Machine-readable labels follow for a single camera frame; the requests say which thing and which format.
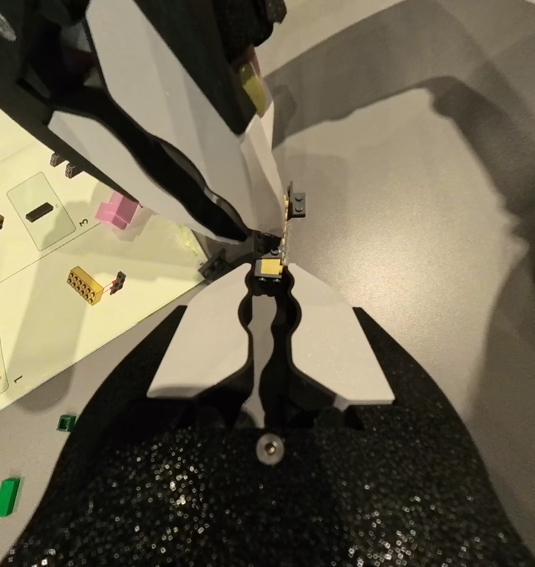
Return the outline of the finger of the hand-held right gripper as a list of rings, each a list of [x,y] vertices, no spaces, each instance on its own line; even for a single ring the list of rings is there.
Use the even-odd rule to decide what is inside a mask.
[[[50,130],[144,207],[216,240],[249,230],[171,144],[139,126],[105,91],[53,99]]]
[[[234,229],[282,235],[284,189],[272,153],[274,105],[251,63],[257,108],[221,52],[208,1],[91,1],[89,38],[104,87],[139,132],[157,144],[149,158],[188,174],[188,196],[173,172],[141,163],[161,189],[136,193],[145,206],[203,235]]]

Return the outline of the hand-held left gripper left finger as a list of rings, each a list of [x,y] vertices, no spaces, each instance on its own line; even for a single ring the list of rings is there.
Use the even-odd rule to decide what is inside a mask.
[[[147,391],[155,400],[214,409],[233,426],[255,385],[251,265],[221,276],[190,300]]]

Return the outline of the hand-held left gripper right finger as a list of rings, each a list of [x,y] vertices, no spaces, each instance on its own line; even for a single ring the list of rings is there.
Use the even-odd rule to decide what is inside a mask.
[[[326,412],[391,405],[395,395],[354,308],[300,268],[274,293],[272,425],[313,426]]]

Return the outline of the tan and black brick assembly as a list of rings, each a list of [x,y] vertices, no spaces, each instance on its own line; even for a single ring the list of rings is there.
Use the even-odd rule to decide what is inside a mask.
[[[306,193],[297,191],[290,181],[284,198],[285,214],[283,235],[275,237],[255,232],[253,237],[252,268],[259,284],[280,282],[288,264],[291,224],[306,217]]]

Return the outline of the pink brick pig figure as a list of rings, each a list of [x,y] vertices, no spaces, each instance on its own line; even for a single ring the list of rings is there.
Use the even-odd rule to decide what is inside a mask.
[[[142,230],[155,212],[130,196],[112,190],[99,204],[94,219],[117,231]]]

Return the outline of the small black brick plate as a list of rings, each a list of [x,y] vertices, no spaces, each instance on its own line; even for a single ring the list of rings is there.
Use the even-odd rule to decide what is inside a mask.
[[[206,282],[212,283],[231,270],[232,266],[226,258],[226,249],[222,248],[210,256],[210,258],[200,266],[198,272]]]

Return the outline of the brick instruction booklet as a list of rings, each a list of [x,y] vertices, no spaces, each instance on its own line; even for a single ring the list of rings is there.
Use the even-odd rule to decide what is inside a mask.
[[[0,411],[202,280],[191,231],[100,222],[112,191],[53,158],[0,110]]]

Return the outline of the bright green brick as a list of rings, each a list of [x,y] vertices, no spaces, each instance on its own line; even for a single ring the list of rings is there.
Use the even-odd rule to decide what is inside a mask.
[[[23,477],[5,478],[0,484],[0,518],[7,518],[16,508]]]

